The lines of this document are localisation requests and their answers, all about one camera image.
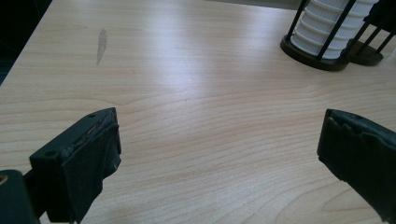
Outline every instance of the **wooden table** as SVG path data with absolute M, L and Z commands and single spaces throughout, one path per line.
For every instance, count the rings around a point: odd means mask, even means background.
M 0 88 L 0 168 L 27 172 L 50 139 L 115 106 L 122 163 L 83 223 L 381 223 L 316 150 L 326 108 L 396 130 L 396 43 L 379 66 L 320 71 L 279 47 L 294 14 L 54 0 Z

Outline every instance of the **black holder base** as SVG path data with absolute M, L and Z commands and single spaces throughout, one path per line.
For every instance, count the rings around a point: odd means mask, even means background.
M 356 53 L 361 49 L 363 43 L 358 41 L 350 50 L 349 54 L 347 55 L 348 59 L 352 63 L 357 63 L 361 65 L 367 66 L 376 66 L 379 64 L 383 59 L 384 56 L 381 53 L 377 53 L 376 49 L 373 49 L 370 46 L 367 46 L 361 54 L 357 55 Z
M 286 54 L 288 54 L 294 60 L 320 70 L 341 71 L 344 70 L 349 64 L 349 60 L 343 56 L 334 60 L 328 60 L 328 59 L 318 60 L 315 56 L 307 54 L 294 47 L 291 44 L 291 42 L 287 39 L 286 35 L 283 36 L 282 41 L 280 42 L 280 47 L 283 49 L 283 51 Z

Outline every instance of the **wood grain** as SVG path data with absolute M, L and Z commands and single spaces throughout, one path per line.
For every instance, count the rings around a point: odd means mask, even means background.
M 326 108 L 396 130 L 395 41 L 379 66 L 320 71 L 279 47 L 294 14 L 54 0 L 0 88 L 0 168 L 27 172 L 34 151 L 115 106 L 122 163 L 84 223 L 381 223 L 316 150 Z

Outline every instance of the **scratch mark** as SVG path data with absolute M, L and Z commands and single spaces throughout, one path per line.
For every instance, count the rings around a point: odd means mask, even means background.
M 97 55 L 96 65 L 99 64 L 103 54 L 105 53 L 106 43 L 107 43 L 106 30 L 102 29 L 102 32 L 99 34 L 99 45 L 98 45 L 98 55 Z

